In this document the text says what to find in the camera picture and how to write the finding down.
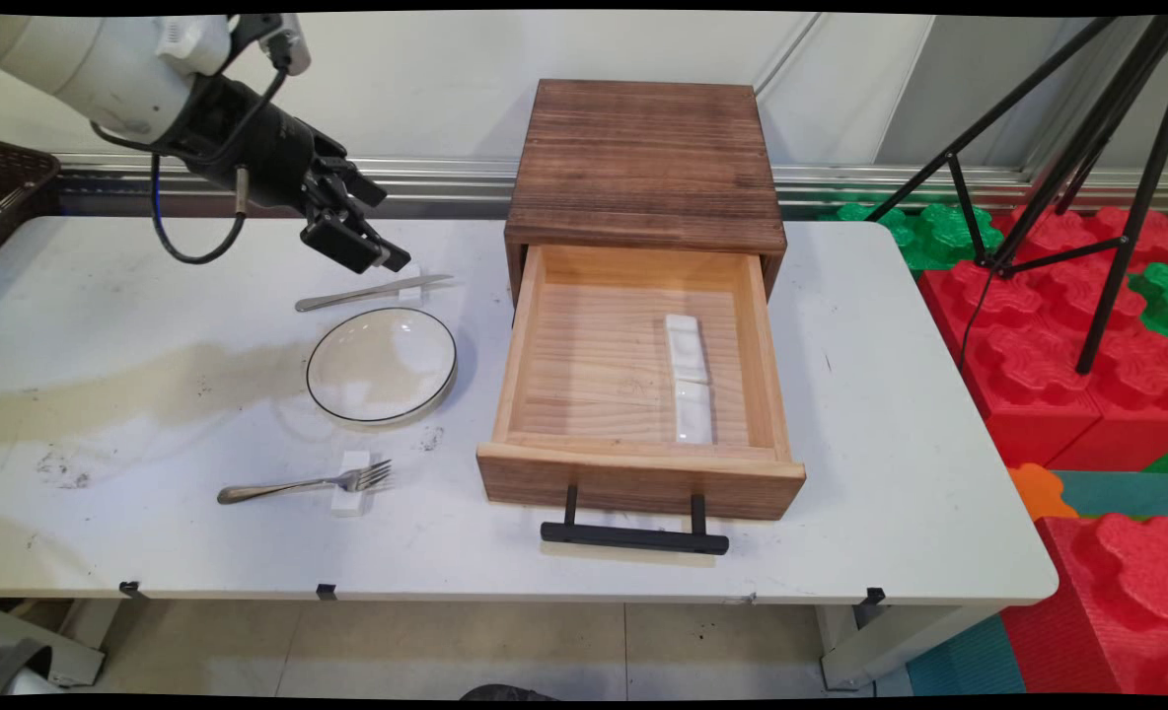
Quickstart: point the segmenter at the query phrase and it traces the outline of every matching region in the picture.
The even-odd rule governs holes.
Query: basket
[[[57,214],[54,175],[61,163],[39,149],[20,148],[0,141],[0,202],[11,197],[0,214],[0,249],[20,224],[41,215]]]

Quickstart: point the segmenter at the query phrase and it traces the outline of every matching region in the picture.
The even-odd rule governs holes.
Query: drawer handle
[[[724,555],[729,551],[729,538],[724,535],[707,535],[707,499],[695,494],[689,499],[693,530],[688,534],[646,529],[610,529],[606,525],[576,525],[575,500],[579,489],[566,489],[566,520],[561,523],[540,523],[540,540],[544,542],[571,542],[575,544],[598,544],[602,548],[661,549],[665,552],[696,552],[698,555]]]

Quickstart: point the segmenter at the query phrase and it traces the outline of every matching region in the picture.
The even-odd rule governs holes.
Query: black cable
[[[974,319],[978,318],[978,312],[982,307],[982,302],[987,300],[987,288],[992,286],[992,277],[995,276],[995,266],[988,266],[987,281],[982,283],[982,293],[980,295],[980,301],[978,306],[974,306],[974,312],[971,314],[971,320],[966,320],[966,333],[961,336],[961,355],[957,360],[957,371],[961,371],[961,368],[966,367],[966,343],[971,341],[971,327],[974,325]]]
[[[96,121],[89,121],[89,125],[92,126],[92,133],[96,133],[98,138],[100,138],[102,140],[106,140],[106,142],[113,142],[116,145],[119,145],[119,147],[141,149],[141,152],[144,153],[161,153],[169,158],[179,158],[182,161],[193,162],[194,165],[197,166],[210,166],[214,165],[215,162],[222,161],[222,159],[228,156],[229,149],[231,149],[232,145],[237,142],[239,138],[242,138],[242,134],[245,132],[246,126],[251,125],[251,119],[255,118],[256,114],[259,113],[259,111],[263,111],[264,106],[267,106],[269,102],[272,100],[273,96],[277,95],[277,90],[281,89],[281,84],[286,84],[287,71],[288,69],[286,67],[277,69],[277,76],[273,77],[272,84],[269,84],[269,90],[264,91],[264,95],[260,96],[258,100],[256,100],[255,106],[251,106],[251,111],[246,112],[245,117],[242,117],[242,120],[238,121],[237,126],[234,126],[232,133],[229,134],[229,138],[224,140],[224,144],[220,145],[220,148],[215,149],[215,153],[210,155],[188,153],[186,149],[165,149],[159,147],[159,145],[137,142],[134,140],[125,140],[117,135],[111,135],[110,133],[106,133],[106,131],[103,130],[102,126],[98,126]]]
[[[232,243],[238,238],[238,234],[242,232],[242,222],[246,221],[246,214],[243,211],[237,211],[232,217],[232,229],[229,230],[224,242],[220,243],[220,246],[213,249],[201,257],[189,257],[181,255],[173,246],[171,239],[168,238],[168,231],[164,230],[164,220],[160,215],[159,207],[159,153],[152,153],[150,158],[150,218],[155,222],[155,234],[159,235],[159,242],[162,243],[165,251],[174,257],[178,262],[183,262],[186,264],[208,264],[210,262],[217,260],[220,256],[229,251]]]

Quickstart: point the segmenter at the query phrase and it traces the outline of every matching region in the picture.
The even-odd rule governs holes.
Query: white block
[[[714,444],[711,388],[704,383],[676,381],[677,444]]]
[[[422,265],[409,262],[404,265],[403,270],[399,270],[396,274],[397,279],[410,279],[413,277],[422,276]],[[399,288],[399,305],[409,308],[420,308],[422,306],[422,287],[415,286],[412,288]]]
[[[373,457],[368,453],[368,451],[345,451],[343,466],[334,475],[341,475],[341,473],[350,472],[352,468],[367,467],[371,460]],[[348,493],[339,486],[335,486],[334,497],[331,500],[331,513],[340,517],[359,516],[359,514],[364,513],[364,493],[366,492],[363,490]]]
[[[673,377],[683,382],[709,383],[697,319],[694,315],[667,314],[663,323],[667,327],[667,350],[670,354]]]

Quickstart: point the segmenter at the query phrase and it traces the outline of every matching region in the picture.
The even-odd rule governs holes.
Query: butter knife
[[[305,311],[313,311],[315,308],[324,308],[326,306],[335,306],[338,302],[347,301],[359,301],[360,298],[367,298],[369,295],[378,295],[380,293],[389,293],[394,291],[399,291],[399,288],[412,288],[415,286],[426,286],[427,283],[438,283],[438,280],[453,278],[452,274],[429,274],[422,277],[412,277],[408,279],[394,280],[394,283],[385,283],[382,286],[376,286],[373,288],[361,288],[360,291],[349,291],[346,293],[335,293],[333,295],[318,295],[317,298],[305,298],[303,301],[296,302],[296,311],[300,314]]]

